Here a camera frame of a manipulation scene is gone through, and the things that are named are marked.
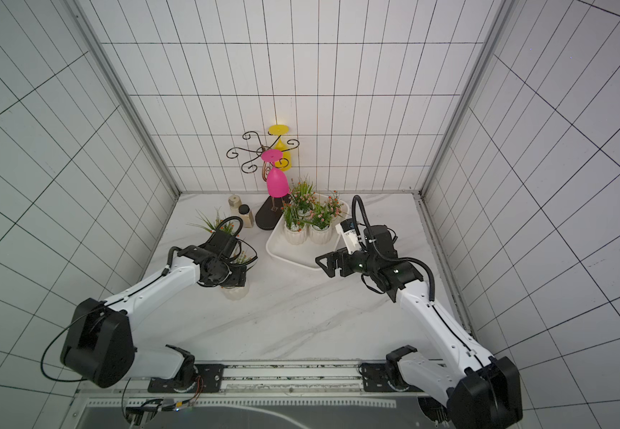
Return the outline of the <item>orange potted plant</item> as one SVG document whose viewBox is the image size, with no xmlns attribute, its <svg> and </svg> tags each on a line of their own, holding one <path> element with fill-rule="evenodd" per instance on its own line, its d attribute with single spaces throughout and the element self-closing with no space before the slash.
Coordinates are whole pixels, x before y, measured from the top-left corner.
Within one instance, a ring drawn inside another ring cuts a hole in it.
<svg viewBox="0 0 620 429">
<path fill-rule="evenodd" d="M 216 211 L 216 215 L 214 219 L 207 217 L 202 211 L 197 210 L 198 219 L 200 223 L 196 223 L 195 227 L 202 229 L 207 232 L 214 232 L 215 230 L 219 230 L 222 232 L 226 232 L 229 235 L 236 235 L 236 226 L 235 223 L 230 219 L 226 223 L 224 217 L 221 216 L 219 211 Z"/>
</svg>

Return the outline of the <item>pink potted plant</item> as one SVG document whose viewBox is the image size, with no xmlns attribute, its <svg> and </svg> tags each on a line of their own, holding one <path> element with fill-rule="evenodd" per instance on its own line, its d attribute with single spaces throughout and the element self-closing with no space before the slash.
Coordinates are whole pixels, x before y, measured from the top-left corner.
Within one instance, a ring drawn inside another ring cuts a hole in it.
<svg viewBox="0 0 620 429">
<path fill-rule="evenodd" d="M 324 245 L 333 234 L 334 209 L 329 200 L 314 205 L 311 214 L 306 220 L 309 225 L 309 237 L 313 243 Z"/>
</svg>

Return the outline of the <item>green potted plant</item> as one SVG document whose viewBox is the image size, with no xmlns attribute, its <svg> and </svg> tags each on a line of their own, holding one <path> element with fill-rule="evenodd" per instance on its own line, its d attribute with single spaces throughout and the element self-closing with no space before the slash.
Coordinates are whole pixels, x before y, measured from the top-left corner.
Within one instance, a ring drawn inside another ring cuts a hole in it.
<svg viewBox="0 0 620 429">
<path fill-rule="evenodd" d="M 315 209 L 317 194 L 315 186 L 308 180 L 293 182 L 291 188 L 291 202 L 296 207 L 300 218 L 308 218 Z"/>
<path fill-rule="evenodd" d="M 307 238 L 304 220 L 292 202 L 283 204 L 283 233 L 288 243 L 294 246 L 303 244 Z"/>
</svg>

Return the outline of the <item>small red flower potted plant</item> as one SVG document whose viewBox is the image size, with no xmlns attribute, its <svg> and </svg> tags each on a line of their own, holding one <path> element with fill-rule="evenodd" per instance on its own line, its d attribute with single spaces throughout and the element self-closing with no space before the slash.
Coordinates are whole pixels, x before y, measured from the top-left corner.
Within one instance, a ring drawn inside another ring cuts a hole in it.
<svg viewBox="0 0 620 429">
<path fill-rule="evenodd" d="M 347 219 L 349 214 L 349 206 L 346 202 L 340 199 L 340 194 L 338 191 L 333 191 L 327 196 L 325 205 L 331 213 L 332 226 Z"/>
</svg>

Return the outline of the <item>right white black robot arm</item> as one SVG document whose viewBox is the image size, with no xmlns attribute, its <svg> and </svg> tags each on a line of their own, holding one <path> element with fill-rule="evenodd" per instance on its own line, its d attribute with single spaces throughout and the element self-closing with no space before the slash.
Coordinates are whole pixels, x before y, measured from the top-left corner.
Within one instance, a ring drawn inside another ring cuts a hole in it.
<svg viewBox="0 0 620 429">
<path fill-rule="evenodd" d="M 392 391 L 418 389 L 441 405 L 458 428 L 509 428 L 523 417 L 521 377 L 507 357 L 494 357 L 435 298 L 433 271 L 423 261 L 399 257 L 385 225 L 360 231 L 348 219 L 336 226 L 345 245 L 315 261 L 329 277 L 358 273 L 369 290 L 383 294 L 423 327 L 441 356 L 427 359 L 411 345 L 390 352 L 382 385 Z"/>
</svg>

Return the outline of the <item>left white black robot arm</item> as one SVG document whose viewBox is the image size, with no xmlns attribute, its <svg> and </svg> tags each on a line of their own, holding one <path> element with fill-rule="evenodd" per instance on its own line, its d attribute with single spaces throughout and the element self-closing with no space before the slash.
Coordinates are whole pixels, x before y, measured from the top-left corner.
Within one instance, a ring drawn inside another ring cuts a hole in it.
<svg viewBox="0 0 620 429">
<path fill-rule="evenodd" d="M 235 235 L 214 231 L 201 245 L 170 248 L 160 271 L 106 300 L 87 299 L 59 334 L 60 361 L 100 388 L 140 377 L 164 380 L 175 391 L 197 385 L 194 356 L 178 346 L 138 346 L 133 334 L 158 307 L 191 286 L 242 288 L 257 255 Z"/>
</svg>

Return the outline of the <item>white rectangular storage tray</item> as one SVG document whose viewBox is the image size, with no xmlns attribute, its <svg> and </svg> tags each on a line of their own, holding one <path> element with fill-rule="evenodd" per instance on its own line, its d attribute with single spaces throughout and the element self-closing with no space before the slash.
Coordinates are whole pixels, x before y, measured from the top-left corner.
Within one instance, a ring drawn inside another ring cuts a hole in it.
<svg viewBox="0 0 620 429">
<path fill-rule="evenodd" d="M 273 258 L 293 266 L 311 271 L 321 271 L 315 259 L 338 248 L 340 234 L 336 232 L 336 225 L 341 223 L 349 212 L 348 204 L 343 200 L 340 200 L 340 203 L 342 204 L 343 214 L 333 220 L 326 242 L 315 242 L 314 239 L 321 234 L 320 232 L 311 232 L 310 226 L 305 226 L 302 231 L 289 231 L 285 218 L 282 217 L 265 244 L 267 253 Z"/>
</svg>

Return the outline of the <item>black cap spice bottle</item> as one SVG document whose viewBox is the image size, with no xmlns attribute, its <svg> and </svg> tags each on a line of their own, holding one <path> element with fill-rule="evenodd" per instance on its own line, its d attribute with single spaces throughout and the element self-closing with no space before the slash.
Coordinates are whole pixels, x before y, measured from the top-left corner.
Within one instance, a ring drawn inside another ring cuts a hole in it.
<svg viewBox="0 0 620 429">
<path fill-rule="evenodd" d="M 238 216 L 242 219 L 245 228 L 253 228 L 255 226 L 255 218 L 249 205 L 240 205 L 238 207 Z"/>
</svg>

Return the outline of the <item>beige cap spice bottle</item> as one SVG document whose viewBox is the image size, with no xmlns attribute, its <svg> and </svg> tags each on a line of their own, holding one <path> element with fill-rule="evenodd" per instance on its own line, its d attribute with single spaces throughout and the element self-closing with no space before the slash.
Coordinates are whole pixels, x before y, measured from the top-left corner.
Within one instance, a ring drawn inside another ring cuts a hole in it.
<svg viewBox="0 0 620 429">
<path fill-rule="evenodd" d="M 228 204 L 232 216 L 240 215 L 240 206 L 242 205 L 241 199 L 238 195 L 232 194 L 228 198 Z"/>
</svg>

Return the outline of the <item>black scroll goblet rack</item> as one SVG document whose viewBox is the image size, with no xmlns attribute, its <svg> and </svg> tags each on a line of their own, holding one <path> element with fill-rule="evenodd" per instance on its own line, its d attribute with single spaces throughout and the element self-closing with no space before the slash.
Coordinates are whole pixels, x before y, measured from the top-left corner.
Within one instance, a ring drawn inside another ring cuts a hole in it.
<svg viewBox="0 0 620 429">
<path fill-rule="evenodd" d="M 290 128 L 287 125 L 273 125 L 269 128 L 268 134 L 275 136 L 276 140 L 272 145 L 265 146 L 258 132 L 251 130 L 242 135 L 242 139 L 250 140 L 255 137 L 259 148 L 232 147 L 226 152 L 226 157 L 236 159 L 240 152 L 253 154 L 254 157 L 244 162 L 240 166 L 242 173 L 256 173 L 261 170 L 263 181 L 266 184 L 269 197 L 257 211 L 255 216 L 256 225 L 264 231 L 272 231 L 279 223 L 285 204 L 290 204 L 290 185 L 284 168 L 291 166 L 289 158 L 284 155 L 297 149 L 300 142 L 297 139 L 289 139 L 285 147 L 276 148 L 281 142 L 281 137 L 288 134 Z"/>
</svg>

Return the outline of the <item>pink plastic goblet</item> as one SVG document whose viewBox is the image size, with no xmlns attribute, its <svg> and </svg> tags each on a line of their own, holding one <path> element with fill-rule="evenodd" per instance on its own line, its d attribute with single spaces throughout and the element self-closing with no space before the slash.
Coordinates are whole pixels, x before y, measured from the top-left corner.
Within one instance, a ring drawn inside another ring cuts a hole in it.
<svg viewBox="0 0 620 429">
<path fill-rule="evenodd" d="M 290 192 L 288 179 L 285 172 L 275 166 L 277 161 L 282 159 L 280 150 L 270 148 L 262 154 L 264 162 L 264 181 L 267 186 L 268 194 L 272 198 L 283 198 Z"/>
</svg>

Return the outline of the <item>yellow plastic goblet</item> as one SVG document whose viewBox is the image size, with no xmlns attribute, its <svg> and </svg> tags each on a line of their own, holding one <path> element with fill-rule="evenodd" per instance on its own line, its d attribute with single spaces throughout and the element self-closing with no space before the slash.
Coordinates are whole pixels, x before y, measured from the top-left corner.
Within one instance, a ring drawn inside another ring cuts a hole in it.
<svg viewBox="0 0 620 429">
<path fill-rule="evenodd" d="M 283 136 L 290 132 L 290 128 L 287 125 L 276 124 L 272 125 L 268 129 L 268 133 L 276 137 L 274 141 L 273 149 L 280 150 L 282 153 L 282 159 L 275 163 L 275 166 L 281 171 L 286 172 L 291 168 L 291 155 L 288 152 L 289 145 L 283 140 Z"/>
</svg>

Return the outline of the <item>aluminium mounting rail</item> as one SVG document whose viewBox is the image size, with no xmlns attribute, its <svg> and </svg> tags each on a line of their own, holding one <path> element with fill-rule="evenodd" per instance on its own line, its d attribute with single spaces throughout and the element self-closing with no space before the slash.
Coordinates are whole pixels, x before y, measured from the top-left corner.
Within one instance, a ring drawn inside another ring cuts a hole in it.
<svg viewBox="0 0 620 429">
<path fill-rule="evenodd" d="M 458 395 L 480 396 L 492 403 L 512 402 L 520 395 L 519 373 L 505 357 L 475 356 L 471 364 L 455 368 L 442 359 L 427 359 L 412 347 L 401 347 L 383 360 L 310 360 L 288 362 L 198 362 L 171 358 L 179 367 L 167 377 L 157 377 L 135 362 L 115 383 L 103 385 L 84 376 L 77 393 L 81 396 L 117 397 L 122 393 L 139 397 L 204 394 L 415 394 L 441 402 Z"/>
</svg>

